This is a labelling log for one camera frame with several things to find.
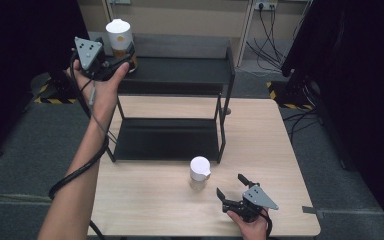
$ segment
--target human hand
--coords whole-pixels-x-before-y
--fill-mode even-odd
[[[268,209],[262,210],[261,214],[267,216],[267,211]],[[233,211],[227,211],[227,215],[238,225],[244,240],[266,240],[267,221],[263,217],[258,216],[255,221],[247,223]]]
[[[122,64],[114,73],[114,75],[105,82],[90,81],[81,73],[79,60],[75,60],[73,64],[73,73],[77,81],[79,89],[82,89],[83,98],[86,104],[89,104],[92,88],[95,86],[95,97],[93,104],[93,114],[95,118],[103,123],[109,122],[112,112],[117,103],[117,89],[120,82],[129,70],[129,64]],[[70,68],[66,70],[68,76],[71,77]]]

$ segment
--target black shelf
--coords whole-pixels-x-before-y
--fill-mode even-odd
[[[126,118],[114,155],[121,160],[191,160],[219,157],[213,119]]]
[[[112,161],[187,160],[204,156],[220,163],[226,144],[224,119],[235,78],[232,53],[224,56],[179,58],[138,56],[138,67],[123,79],[121,95],[211,96],[217,98],[214,118],[131,118],[118,109],[122,124]],[[224,106],[221,96],[226,87]],[[220,147],[218,129],[220,129]]]

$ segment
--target paper cup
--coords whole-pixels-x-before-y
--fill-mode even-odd
[[[114,19],[106,26],[108,38],[110,39],[111,49],[115,58],[122,58],[126,55],[126,49],[133,42],[132,30],[130,24],[121,19]],[[132,56],[135,63],[135,69],[138,65],[138,59],[135,54]]]
[[[191,178],[195,181],[205,181],[210,178],[210,162],[205,157],[195,157],[191,161]]]

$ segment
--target white container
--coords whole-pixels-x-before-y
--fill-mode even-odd
[[[194,190],[205,188],[207,180],[211,176],[210,162],[205,157],[195,157],[190,164],[190,185]]]
[[[126,55],[126,50],[129,47],[130,43],[133,43],[133,35],[130,24],[121,19],[114,19],[112,22],[108,23],[105,27],[108,33],[108,38],[110,39],[111,49],[115,58],[122,58]],[[135,68],[130,70],[133,72],[137,68],[138,60],[134,54],[133,62],[135,63]]]

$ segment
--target electrical outlet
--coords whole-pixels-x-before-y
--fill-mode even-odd
[[[130,5],[130,4],[132,4],[131,0],[110,0],[110,3],[123,4],[123,5]]]
[[[255,10],[260,11],[260,4],[263,4],[263,11],[274,11],[277,8],[277,0],[256,0]]]

